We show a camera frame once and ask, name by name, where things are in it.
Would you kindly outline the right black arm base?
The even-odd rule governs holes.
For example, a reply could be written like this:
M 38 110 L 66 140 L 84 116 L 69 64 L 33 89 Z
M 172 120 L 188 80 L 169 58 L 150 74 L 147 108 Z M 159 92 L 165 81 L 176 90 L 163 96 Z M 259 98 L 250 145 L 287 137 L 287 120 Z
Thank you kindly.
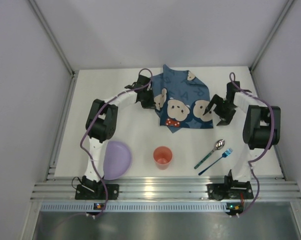
M 223 183 L 211 183 L 207 185 L 208 198 L 210 200 L 252 200 L 254 198 L 250 181 L 241 182 L 234 180 L 232 173 L 224 176 Z

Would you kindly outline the left aluminium frame post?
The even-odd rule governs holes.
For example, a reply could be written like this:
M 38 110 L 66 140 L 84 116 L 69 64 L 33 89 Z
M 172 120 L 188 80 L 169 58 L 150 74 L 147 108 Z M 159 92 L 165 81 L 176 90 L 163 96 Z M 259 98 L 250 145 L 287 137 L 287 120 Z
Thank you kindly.
M 52 28 L 50 27 L 46 17 L 44 16 L 42 10 L 40 9 L 38 3 L 35 0 L 26 0 L 27 4 L 29 5 L 30 9 L 33 11 L 35 17 L 39 21 L 43 31 L 45 32 L 46 36 L 48 37 L 49 41 L 54 47 L 57 55 L 59 56 L 60 60 L 62 61 L 64 67 L 66 68 L 67 72 L 71 77 L 75 75 L 75 71 L 71 67 L 70 62 L 68 61 L 58 39 L 56 38 Z

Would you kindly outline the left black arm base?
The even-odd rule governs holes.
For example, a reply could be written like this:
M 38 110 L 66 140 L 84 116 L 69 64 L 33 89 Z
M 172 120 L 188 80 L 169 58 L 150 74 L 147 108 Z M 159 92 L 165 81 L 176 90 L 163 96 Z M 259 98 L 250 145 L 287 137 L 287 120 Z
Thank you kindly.
M 106 193 L 108 193 L 108 200 L 117 200 L 120 186 L 113 183 L 106 183 L 105 186 L 107 190 L 101 181 L 92 181 L 83 176 L 76 186 L 74 198 L 76 200 L 106 200 Z

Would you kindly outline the purple plastic plate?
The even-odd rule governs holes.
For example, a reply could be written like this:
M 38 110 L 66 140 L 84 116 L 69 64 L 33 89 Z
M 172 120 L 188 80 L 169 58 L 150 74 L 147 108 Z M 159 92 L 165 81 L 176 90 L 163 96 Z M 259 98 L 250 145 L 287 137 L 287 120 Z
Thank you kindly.
M 106 146 L 103 173 L 105 180 L 116 180 L 123 176 L 132 164 L 130 148 L 121 141 L 109 141 Z

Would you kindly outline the aluminium rail frame front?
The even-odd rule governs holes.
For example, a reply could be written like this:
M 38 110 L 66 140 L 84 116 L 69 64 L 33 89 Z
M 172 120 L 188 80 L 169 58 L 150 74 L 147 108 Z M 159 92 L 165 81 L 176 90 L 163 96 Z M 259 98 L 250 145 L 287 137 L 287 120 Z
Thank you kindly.
M 118 200 L 123 202 L 207 202 L 208 185 L 223 183 L 223 178 L 209 177 L 124 177 L 114 180 L 119 185 Z M 34 185 L 32 201 L 72 201 L 77 180 L 49 179 Z M 301 192 L 295 181 L 262 177 L 259 183 L 251 181 L 252 191 L 260 190 L 260 202 L 301 201 Z

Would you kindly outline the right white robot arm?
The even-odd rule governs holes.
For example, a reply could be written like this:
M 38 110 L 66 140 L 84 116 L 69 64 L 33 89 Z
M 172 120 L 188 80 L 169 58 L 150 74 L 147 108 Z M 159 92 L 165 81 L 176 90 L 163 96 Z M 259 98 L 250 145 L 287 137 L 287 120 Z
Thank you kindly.
M 226 97 L 215 94 L 203 115 L 213 111 L 220 119 L 218 125 L 228 126 L 237 110 L 245 114 L 242 129 L 244 147 L 231 173 L 234 180 L 247 182 L 251 179 L 256 158 L 261 159 L 264 152 L 280 140 L 281 109 L 266 104 L 250 90 L 242 89 L 239 81 L 231 80 L 226 85 Z

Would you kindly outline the right aluminium frame post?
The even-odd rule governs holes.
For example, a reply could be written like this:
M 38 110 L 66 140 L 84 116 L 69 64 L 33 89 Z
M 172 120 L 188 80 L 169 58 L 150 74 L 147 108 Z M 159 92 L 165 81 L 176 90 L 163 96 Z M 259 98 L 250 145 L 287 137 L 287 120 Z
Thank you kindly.
M 264 39 L 261 47 L 259 48 L 256 56 L 253 59 L 252 64 L 249 67 L 249 72 L 252 74 L 257 66 L 259 65 L 260 61 L 262 60 L 263 56 L 265 55 L 267 49 L 271 45 L 274 37 L 276 36 L 277 32 L 281 28 L 283 22 L 289 15 L 291 9 L 293 8 L 296 0 L 286 0 L 282 9 L 280 10 L 279 15 L 276 17 L 274 24 L 272 25 L 269 33 L 267 34 L 266 38 Z

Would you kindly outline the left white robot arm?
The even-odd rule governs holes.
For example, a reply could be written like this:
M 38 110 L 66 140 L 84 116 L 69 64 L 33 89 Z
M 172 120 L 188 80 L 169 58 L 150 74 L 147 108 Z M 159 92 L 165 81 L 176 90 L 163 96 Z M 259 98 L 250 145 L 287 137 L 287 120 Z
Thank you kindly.
M 139 74 L 137 81 L 125 86 L 122 92 L 105 100 L 93 101 L 85 125 L 86 132 L 80 141 L 80 148 L 88 155 L 84 173 L 87 180 L 102 180 L 97 167 L 102 148 L 115 134 L 118 113 L 138 102 L 144 109 L 155 107 L 152 80 L 152 77 Z

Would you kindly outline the aluminium frame post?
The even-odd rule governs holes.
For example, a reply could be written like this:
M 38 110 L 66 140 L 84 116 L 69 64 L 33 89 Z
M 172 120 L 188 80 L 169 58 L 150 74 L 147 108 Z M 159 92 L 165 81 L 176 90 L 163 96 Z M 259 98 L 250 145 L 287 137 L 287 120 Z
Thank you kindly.
M 29 5 L 30 9 L 33 11 L 35 17 L 39 21 L 43 31 L 45 32 L 46 36 L 48 37 L 49 41 L 54 47 L 57 55 L 59 56 L 60 60 L 62 61 L 64 67 L 66 68 L 67 72 L 71 77 L 75 75 L 75 71 L 71 67 L 70 62 L 68 61 L 58 39 L 56 38 L 52 28 L 50 27 L 46 17 L 44 16 L 42 10 L 40 9 L 38 3 L 35 0 L 26 0 L 27 4 Z
M 262 60 L 263 56 L 265 55 L 267 49 L 271 45 L 274 37 L 276 36 L 277 32 L 281 28 L 283 22 L 289 15 L 291 9 L 293 8 L 296 0 L 286 0 L 282 9 L 280 10 L 279 15 L 276 17 L 274 24 L 272 25 L 269 33 L 267 34 L 266 38 L 264 39 L 261 47 L 259 48 L 256 56 L 253 59 L 252 64 L 249 67 L 249 72 L 252 74 L 257 66 L 259 65 L 260 61 Z

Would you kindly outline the orange plastic cup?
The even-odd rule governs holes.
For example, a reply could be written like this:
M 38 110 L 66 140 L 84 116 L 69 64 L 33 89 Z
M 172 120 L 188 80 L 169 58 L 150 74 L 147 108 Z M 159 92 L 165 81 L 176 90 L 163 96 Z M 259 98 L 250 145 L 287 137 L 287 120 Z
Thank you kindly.
M 173 159 L 173 153 L 168 147 L 159 146 L 153 152 L 153 159 L 158 169 L 165 170 Z

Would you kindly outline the blue bear print placemat cloth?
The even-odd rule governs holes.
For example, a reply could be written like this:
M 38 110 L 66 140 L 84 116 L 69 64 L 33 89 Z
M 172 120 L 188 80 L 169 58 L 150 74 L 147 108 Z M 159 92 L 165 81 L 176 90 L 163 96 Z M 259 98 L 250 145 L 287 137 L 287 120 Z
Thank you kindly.
M 174 70 L 166 64 L 152 79 L 155 113 L 159 125 L 172 133 L 182 128 L 212 129 L 211 113 L 205 113 L 210 103 L 208 86 L 190 70 Z

